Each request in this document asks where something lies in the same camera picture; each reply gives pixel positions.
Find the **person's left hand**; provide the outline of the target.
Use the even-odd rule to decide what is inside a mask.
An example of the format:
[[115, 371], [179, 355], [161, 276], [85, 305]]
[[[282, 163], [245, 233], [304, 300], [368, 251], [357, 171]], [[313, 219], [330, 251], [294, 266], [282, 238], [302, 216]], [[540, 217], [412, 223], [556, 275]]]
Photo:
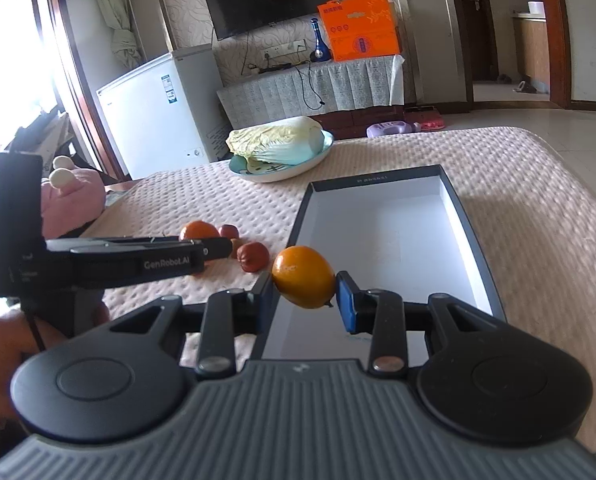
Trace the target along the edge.
[[24, 312], [18, 307], [0, 315], [0, 426], [16, 418], [10, 400], [10, 381], [24, 356], [39, 352]]

